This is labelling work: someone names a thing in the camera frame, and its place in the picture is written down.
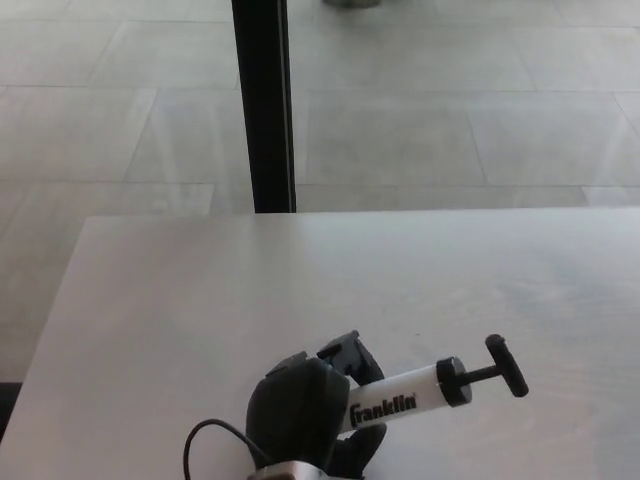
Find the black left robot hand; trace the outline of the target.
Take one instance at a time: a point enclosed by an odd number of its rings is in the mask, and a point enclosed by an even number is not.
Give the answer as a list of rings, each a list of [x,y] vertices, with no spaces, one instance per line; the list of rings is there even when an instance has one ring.
[[[364,386],[383,378],[356,330],[315,356],[301,351],[281,360],[257,384],[247,407],[246,435],[253,442],[255,466],[302,461],[330,476],[361,479],[387,427],[378,424],[339,438],[350,382]]]

